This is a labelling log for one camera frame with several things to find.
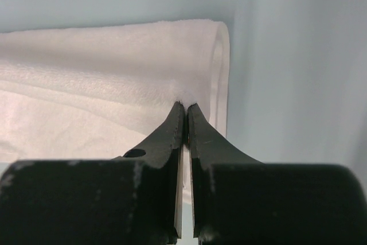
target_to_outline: screw hole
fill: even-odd
[[[143,149],[131,149],[127,153],[125,153],[124,157],[126,158],[135,158],[135,157],[141,157],[146,154],[145,150]]]

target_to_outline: white towel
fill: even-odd
[[[228,73],[222,22],[0,34],[0,162],[123,155],[177,100],[225,135]]]

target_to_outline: black robotic claw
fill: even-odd
[[[0,244],[175,244],[184,144],[200,244],[367,244],[349,170],[263,164],[180,103],[122,157],[13,163],[0,182]]]

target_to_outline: towel fold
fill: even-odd
[[[0,162],[114,158],[177,100],[197,102],[225,135],[228,72],[222,22],[0,34]]]

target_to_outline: cloth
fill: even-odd
[[[0,162],[123,155],[177,100],[225,135],[228,71],[210,20],[0,34]]]

